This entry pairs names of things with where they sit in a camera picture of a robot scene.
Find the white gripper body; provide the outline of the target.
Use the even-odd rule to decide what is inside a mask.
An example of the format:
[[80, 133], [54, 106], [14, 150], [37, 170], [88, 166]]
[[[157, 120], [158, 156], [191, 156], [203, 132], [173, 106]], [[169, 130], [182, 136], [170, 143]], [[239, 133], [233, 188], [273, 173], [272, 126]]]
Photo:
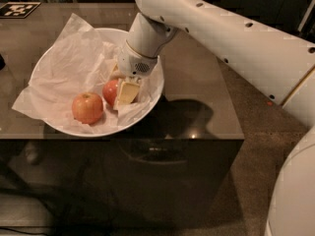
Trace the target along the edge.
[[125, 42], [117, 57], [119, 71], [126, 77], [148, 77], [158, 62], [157, 58], [146, 57], [133, 50]]

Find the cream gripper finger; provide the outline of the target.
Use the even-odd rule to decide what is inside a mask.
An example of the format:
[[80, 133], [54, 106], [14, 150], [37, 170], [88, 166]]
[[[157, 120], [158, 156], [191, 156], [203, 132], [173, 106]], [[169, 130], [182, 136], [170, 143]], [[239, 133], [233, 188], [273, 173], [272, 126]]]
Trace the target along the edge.
[[124, 79], [125, 75], [118, 69], [118, 65], [115, 65], [110, 72], [109, 79], [112, 80], [119, 80]]
[[118, 109], [121, 105], [128, 105], [134, 101], [140, 90], [140, 85], [129, 80], [118, 80], [117, 95], [113, 108]]

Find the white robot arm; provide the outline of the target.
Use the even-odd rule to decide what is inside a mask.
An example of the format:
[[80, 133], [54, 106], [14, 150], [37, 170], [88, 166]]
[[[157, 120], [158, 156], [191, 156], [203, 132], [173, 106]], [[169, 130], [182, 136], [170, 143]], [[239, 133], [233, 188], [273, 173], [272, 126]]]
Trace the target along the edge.
[[126, 77], [149, 76], [162, 47], [183, 30], [308, 127], [279, 173], [264, 236], [315, 236], [313, 44], [203, 0], [135, 1], [140, 12], [118, 57]]

